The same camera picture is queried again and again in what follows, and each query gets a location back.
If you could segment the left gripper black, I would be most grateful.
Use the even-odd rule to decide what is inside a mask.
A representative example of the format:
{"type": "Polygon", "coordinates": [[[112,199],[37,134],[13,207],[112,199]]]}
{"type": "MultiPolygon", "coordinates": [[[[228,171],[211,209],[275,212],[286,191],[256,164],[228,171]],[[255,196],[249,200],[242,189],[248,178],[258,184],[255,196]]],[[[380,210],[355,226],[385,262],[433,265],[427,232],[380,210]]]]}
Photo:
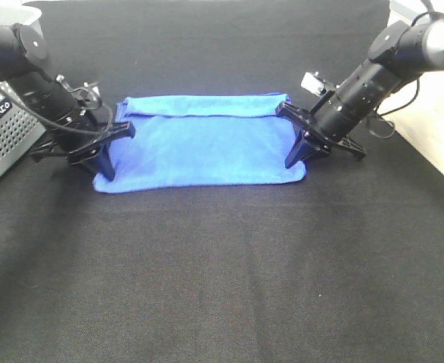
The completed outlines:
{"type": "Polygon", "coordinates": [[[130,122],[100,123],[100,131],[93,135],[79,134],[79,129],[73,132],[63,132],[52,135],[43,142],[37,142],[31,148],[29,155],[35,162],[47,157],[63,157],[71,164],[79,166],[92,176],[100,174],[108,181],[113,181],[115,171],[110,161],[107,144],[111,141],[135,136],[135,127],[130,122]]]}

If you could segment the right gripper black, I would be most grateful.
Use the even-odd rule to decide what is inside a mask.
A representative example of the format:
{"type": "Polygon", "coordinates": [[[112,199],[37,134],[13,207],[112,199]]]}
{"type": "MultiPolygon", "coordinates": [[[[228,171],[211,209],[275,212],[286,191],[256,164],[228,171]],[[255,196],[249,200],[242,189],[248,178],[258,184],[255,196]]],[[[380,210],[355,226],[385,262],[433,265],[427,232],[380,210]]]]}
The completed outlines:
{"type": "Polygon", "coordinates": [[[357,160],[366,156],[363,146],[349,137],[349,133],[366,116],[363,103],[327,101],[307,111],[283,101],[277,106],[276,115],[288,119],[299,128],[293,147],[284,161],[287,169],[298,162],[327,157],[334,147],[350,152],[357,160]]]}

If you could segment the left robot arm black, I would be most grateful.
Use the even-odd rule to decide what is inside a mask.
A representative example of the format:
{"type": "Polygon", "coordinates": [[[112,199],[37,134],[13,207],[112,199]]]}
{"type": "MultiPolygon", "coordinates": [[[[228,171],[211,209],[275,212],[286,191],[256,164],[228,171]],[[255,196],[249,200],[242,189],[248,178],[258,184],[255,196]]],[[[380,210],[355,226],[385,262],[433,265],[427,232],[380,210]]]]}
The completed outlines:
{"type": "Polygon", "coordinates": [[[135,127],[115,122],[112,112],[107,121],[98,121],[94,112],[104,104],[96,85],[71,87],[56,71],[45,39],[32,26],[0,24],[0,82],[9,84],[20,99],[16,105],[31,113],[51,136],[30,151],[36,162],[63,157],[71,166],[114,180],[110,143],[134,137],[135,127]]]}

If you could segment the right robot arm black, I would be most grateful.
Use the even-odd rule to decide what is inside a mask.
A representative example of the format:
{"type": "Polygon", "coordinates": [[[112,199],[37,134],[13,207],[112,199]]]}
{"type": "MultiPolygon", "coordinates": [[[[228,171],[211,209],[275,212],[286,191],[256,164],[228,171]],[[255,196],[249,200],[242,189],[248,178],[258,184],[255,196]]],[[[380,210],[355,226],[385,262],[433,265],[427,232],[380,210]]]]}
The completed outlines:
{"type": "Polygon", "coordinates": [[[311,109],[281,102],[275,113],[291,121],[296,140],[284,163],[330,155],[332,148],[365,157],[363,146],[349,133],[373,114],[385,99],[424,73],[444,71],[444,14],[426,23],[407,25],[401,20],[384,29],[373,41],[366,59],[339,85],[306,73],[303,87],[319,97],[311,109]]]}

